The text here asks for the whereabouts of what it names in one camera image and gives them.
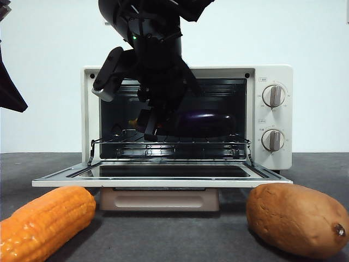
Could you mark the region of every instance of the cream oven body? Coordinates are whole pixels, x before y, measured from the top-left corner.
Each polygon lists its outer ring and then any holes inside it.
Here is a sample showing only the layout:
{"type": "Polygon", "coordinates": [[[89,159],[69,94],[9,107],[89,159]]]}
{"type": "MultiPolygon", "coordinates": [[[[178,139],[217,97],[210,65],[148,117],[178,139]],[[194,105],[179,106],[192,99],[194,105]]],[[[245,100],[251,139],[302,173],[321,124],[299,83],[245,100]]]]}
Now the cream oven body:
{"type": "Polygon", "coordinates": [[[293,72],[288,65],[192,68],[204,97],[184,107],[227,107],[237,117],[224,138],[144,141],[127,126],[147,107],[135,80],[124,80],[109,104],[92,92],[99,67],[82,71],[82,163],[33,180],[35,187],[101,188],[104,210],[217,210],[218,188],[292,183],[293,72]],[[106,130],[113,130],[106,135],[106,130]]]}

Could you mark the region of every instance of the control knob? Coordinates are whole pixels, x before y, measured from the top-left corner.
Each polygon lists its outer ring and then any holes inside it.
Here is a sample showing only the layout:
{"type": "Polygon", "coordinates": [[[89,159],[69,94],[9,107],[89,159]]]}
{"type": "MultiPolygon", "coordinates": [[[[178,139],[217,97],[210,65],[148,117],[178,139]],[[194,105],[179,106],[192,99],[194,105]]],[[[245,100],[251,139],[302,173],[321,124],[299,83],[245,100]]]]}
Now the control knob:
{"type": "Polygon", "coordinates": [[[263,91],[263,101],[271,108],[277,108],[285,101],[285,91],[280,85],[268,86],[263,91]]]}
{"type": "Polygon", "coordinates": [[[284,135],[278,130],[268,130],[263,134],[262,144],[266,150],[276,152],[284,146],[284,135]]]}

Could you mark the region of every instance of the oven rack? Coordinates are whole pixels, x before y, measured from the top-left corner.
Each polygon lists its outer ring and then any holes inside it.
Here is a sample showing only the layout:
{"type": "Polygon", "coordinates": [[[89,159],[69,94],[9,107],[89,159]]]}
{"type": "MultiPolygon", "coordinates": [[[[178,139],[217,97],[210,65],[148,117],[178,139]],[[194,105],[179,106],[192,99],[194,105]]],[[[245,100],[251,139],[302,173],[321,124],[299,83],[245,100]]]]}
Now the oven rack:
{"type": "Polygon", "coordinates": [[[159,136],[158,142],[144,141],[143,134],[135,129],[123,129],[109,138],[91,141],[88,165],[94,157],[95,145],[108,145],[115,158],[170,158],[170,159],[245,159],[253,163],[250,140],[237,134],[220,138],[181,138],[159,136]]]}

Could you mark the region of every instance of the white wall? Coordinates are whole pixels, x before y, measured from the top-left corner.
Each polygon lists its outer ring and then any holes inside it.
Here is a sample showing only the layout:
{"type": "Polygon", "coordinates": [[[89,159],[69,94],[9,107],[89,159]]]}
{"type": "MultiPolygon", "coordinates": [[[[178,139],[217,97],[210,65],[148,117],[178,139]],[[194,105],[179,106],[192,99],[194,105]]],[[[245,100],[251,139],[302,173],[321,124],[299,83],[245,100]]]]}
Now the white wall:
{"type": "MultiPolygon", "coordinates": [[[[1,152],[81,151],[80,69],[127,47],[97,2],[12,1],[3,59],[29,108],[2,109],[1,152]]],[[[292,65],[293,150],[349,151],[346,0],[216,0],[182,31],[190,66],[292,65]]]]}

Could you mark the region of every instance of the purple eggplant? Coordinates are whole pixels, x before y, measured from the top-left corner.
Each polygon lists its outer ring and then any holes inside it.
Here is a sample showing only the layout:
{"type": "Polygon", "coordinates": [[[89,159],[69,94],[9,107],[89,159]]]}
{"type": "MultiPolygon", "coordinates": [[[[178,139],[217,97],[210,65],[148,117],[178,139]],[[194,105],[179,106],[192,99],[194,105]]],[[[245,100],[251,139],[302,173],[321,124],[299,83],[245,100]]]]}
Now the purple eggplant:
{"type": "MultiPolygon", "coordinates": [[[[137,120],[129,121],[137,131],[144,133],[145,128],[137,120]]],[[[234,133],[235,117],[215,110],[193,110],[173,114],[168,121],[157,124],[157,135],[180,136],[188,138],[213,138],[234,133]]]]}

